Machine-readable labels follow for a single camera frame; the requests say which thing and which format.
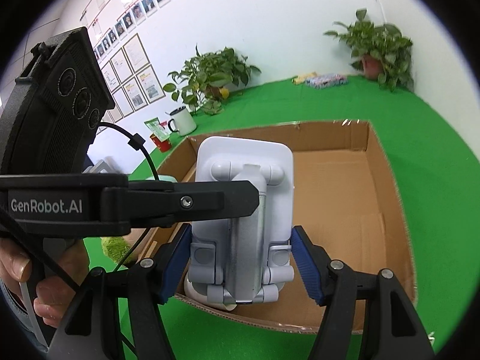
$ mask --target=blue gripper pad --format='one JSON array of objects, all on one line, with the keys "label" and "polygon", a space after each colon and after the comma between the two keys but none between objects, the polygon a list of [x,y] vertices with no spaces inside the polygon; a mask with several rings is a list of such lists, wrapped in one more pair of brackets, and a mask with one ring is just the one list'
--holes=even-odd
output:
[{"label": "blue gripper pad", "polygon": [[162,287],[158,293],[160,304],[165,304],[169,298],[174,296],[177,290],[179,281],[182,278],[183,271],[190,259],[190,244],[191,244],[191,225],[183,233],[181,239],[177,243],[166,268],[163,271]]},{"label": "blue gripper pad", "polygon": [[292,237],[290,244],[292,246],[292,254],[297,264],[298,271],[303,280],[303,285],[307,290],[308,296],[311,297],[317,304],[322,303],[324,295],[321,287],[320,272],[310,255],[314,253],[310,240],[309,245],[306,245],[296,228],[292,229]]}]

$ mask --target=green fuzzy object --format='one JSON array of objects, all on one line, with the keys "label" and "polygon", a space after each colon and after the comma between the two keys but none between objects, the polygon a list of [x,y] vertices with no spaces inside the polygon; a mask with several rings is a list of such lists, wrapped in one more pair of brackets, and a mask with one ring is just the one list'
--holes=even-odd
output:
[{"label": "green fuzzy object", "polygon": [[[122,237],[103,237],[102,250],[105,256],[111,258],[115,263],[119,263],[123,256],[130,250],[130,245]],[[134,258],[130,255],[124,264],[128,264]]]}]

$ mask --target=ceiling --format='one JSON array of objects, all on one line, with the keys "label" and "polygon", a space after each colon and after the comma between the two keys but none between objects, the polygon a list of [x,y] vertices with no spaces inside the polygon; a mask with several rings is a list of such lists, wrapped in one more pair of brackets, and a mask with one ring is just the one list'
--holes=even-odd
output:
[{"label": "ceiling", "polygon": [[20,75],[23,68],[32,59],[30,50],[37,43],[44,42],[54,35],[55,27],[67,3],[68,0],[54,1],[18,45],[0,80],[0,98],[3,105],[5,105],[11,91],[14,89],[15,78]]}]

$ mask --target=green packet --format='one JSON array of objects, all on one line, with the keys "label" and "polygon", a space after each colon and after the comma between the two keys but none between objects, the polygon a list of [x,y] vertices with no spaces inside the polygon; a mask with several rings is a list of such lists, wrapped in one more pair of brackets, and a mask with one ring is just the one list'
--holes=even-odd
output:
[{"label": "green packet", "polygon": [[165,129],[160,126],[160,122],[158,121],[158,117],[155,119],[147,120],[144,122],[145,125],[148,127],[148,129],[153,132],[155,137],[160,139],[160,142],[164,142],[164,140],[167,140],[169,138],[169,133],[165,131]]}]

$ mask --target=bolt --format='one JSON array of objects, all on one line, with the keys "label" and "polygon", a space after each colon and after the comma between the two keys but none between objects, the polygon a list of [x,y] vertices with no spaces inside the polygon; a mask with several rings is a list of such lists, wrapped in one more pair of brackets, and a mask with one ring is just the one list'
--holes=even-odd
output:
[{"label": "bolt", "polygon": [[150,268],[153,265],[153,260],[152,259],[143,259],[140,261],[140,266],[142,268]]},{"label": "bolt", "polygon": [[334,259],[330,263],[330,266],[335,269],[336,271],[339,271],[340,269],[343,269],[343,263],[339,259]]},{"label": "bolt", "polygon": [[390,269],[382,269],[382,276],[385,279],[391,279],[391,278],[393,278],[393,272],[390,271]]},{"label": "bolt", "polygon": [[100,275],[102,274],[102,272],[103,272],[103,269],[98,266],[98,267],[92,269],[92,270],[90,271],[90,274],[91,274],[92,276],[100,276]]},{"label": "bolt", "polygon": [[194,205],[194,200],[190,196],[184,196],[180,199],[180,205],[183,208],[189,209]]}]

